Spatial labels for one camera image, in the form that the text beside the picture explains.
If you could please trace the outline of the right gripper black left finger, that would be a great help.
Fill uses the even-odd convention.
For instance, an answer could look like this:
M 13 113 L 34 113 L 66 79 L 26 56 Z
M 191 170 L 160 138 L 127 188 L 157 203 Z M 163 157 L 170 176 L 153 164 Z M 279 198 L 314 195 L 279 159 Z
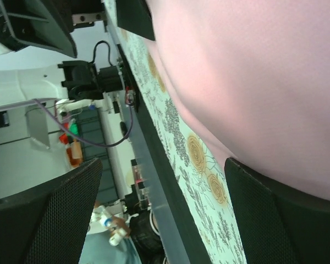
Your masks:
M 78 263 L 101 175 L 94 158 L 0 199 L 0 263 Z

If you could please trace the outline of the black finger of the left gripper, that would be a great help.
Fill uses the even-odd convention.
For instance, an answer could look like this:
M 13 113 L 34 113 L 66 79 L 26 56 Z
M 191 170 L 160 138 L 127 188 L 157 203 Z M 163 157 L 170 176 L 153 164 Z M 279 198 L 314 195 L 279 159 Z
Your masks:
M 150 41 L 155 41 L 152 15 L 145 0 L 116 0 L 117 25 Z

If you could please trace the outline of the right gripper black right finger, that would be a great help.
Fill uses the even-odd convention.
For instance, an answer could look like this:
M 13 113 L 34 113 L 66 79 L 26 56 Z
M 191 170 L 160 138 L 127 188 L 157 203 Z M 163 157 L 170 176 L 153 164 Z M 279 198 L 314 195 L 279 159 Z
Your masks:
M 248 263 L 330 263 L 330 201 L 233 158 L 224 172 Z

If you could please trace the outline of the pink t shirt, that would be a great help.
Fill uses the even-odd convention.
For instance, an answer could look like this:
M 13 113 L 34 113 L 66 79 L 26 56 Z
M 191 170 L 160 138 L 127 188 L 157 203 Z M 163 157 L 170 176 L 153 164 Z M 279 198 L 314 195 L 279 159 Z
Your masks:
M 215 159 L 330 200 L 330 1 L 147 5 L 148 50 Z

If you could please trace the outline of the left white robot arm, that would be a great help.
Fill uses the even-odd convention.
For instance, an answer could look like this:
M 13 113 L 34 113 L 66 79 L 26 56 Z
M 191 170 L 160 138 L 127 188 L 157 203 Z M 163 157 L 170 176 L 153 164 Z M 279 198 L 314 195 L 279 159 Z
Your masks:
M 75 29 L 107 22 L 105 1 L 0 1 L 0 55 L 37 47 L 64 54 L 68 61 L 34 69 L 0 71 L 0 111 L 48 100 L 101 100 L 122 91 L 123 63 L 97 69 L 78 60 Z

